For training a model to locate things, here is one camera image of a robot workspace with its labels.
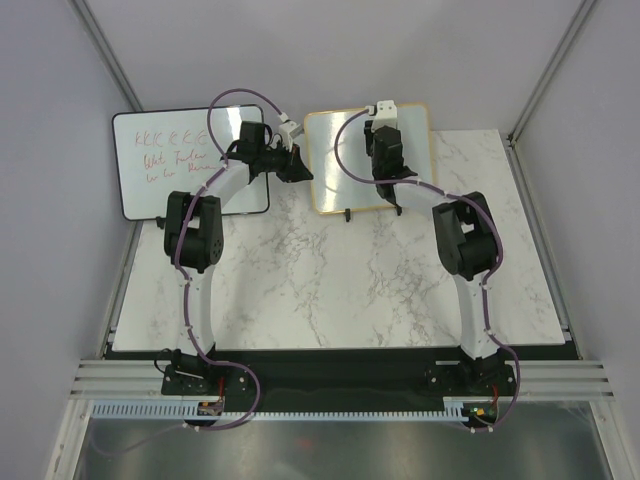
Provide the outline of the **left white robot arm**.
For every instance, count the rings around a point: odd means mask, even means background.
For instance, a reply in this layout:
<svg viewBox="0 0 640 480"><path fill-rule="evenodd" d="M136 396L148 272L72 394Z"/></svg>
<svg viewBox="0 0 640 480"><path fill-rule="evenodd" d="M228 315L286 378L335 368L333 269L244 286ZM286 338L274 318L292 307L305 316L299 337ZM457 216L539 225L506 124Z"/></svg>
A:
<svg viewBox="0 0 640 480"><path fill-rule="evenodd" d="M211 320L212 277L224 248L222 208L259 175L273 173L283 183L311 181L295 138L299 123L280 116L278 130L265 123L244 121L240 136L223 152L221 165L195 193L172 192L167 200L164 251L181 275L181 319L198 356L184 372L184 382L198 394L218 385L213 359L215 337Z"/></svg>

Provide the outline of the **yellow framed whiteboard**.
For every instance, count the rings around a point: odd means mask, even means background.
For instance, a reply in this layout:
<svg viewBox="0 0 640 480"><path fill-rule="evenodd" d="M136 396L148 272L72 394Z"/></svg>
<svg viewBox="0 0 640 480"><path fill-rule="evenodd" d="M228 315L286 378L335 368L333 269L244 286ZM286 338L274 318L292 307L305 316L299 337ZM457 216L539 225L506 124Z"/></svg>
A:
<svg viewBox="0 0 640 480"><path fill-rule="evenodd" d="M397 106L404 163L424 181L434 184L436 170L431 138L431 118L424 103ZM312 204L320 214L388 209L373 185L349 175L371 180L371 158L366 154L364 126L370 117L349 119L359 108L313 112L304 119L305 145L302 158L314 176Z"/></svg>

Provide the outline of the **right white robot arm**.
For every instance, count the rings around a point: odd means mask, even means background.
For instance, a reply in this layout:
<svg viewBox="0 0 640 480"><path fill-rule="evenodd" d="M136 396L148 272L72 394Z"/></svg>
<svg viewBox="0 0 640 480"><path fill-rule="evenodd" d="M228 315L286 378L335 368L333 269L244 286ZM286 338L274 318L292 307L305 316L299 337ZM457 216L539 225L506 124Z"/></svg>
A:
<svg viewBox="0 0 640 480"><path fill-rule="evenodd" d="M401 132L374 120L364 125L365 150L372 161L372 177L361 178L341 160L341 136L359 111L332 132L333 158L344 175L363 185L373 185L379 196L396 208L407 207L433 218L436 246L445 270L453 276L461 315L460 348L472 359L457 370L459 386L480 394L491 386L494 374L481 359L497 354L503 344L490 325L488 280L504 259L502 240L486 198L479 192L456 195L418 177L404 163Z"/></svg>

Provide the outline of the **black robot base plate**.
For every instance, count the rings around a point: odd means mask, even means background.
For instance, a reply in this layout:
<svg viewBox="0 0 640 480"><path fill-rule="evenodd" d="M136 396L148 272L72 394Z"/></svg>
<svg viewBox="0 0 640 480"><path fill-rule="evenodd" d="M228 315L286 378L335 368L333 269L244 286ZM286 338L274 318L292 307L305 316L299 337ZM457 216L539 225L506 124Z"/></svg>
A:
<svg viewBox="0 0 640 480"><path fill-rule="evenodd" d="M165 397L193 397L206 405L244 412L337 412L427 410L448 397L516 398L520 365L499 349L474 361L461 349L345 351L213 351L209 362L197 354L164 349Z"/></svg>

